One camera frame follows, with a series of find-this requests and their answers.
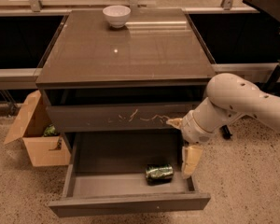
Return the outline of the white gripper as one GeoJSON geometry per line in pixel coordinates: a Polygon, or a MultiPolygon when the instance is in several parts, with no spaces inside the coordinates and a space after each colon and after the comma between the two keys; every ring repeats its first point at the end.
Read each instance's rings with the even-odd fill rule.
{"type": "Polygon", "coordinates": [[[193,113],[194,111],[190,110],[184,118],[166,120],[166,124],[180,130],[183,139],[191,145],[182,148],[181,173],[184,179],[190,178],[194,173],[203,154],[203,148],[193,144],[206,143],[214,136],[198,125],[193,113]]]}

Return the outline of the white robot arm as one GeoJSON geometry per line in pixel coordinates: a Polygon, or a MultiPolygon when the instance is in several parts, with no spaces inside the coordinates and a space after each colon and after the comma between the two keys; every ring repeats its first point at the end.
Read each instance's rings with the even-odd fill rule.
{"type": "Polygon", "coordinates": [[[243,116],[249,116],[280,133],[280,97],[261,91],[255,84],[234,74],[224,73],[211,78],[206,98],[182,118],[167,123],[181,131],[182,177],[195,171],[202,156],[202,143],[215,131],[243,116]]]}

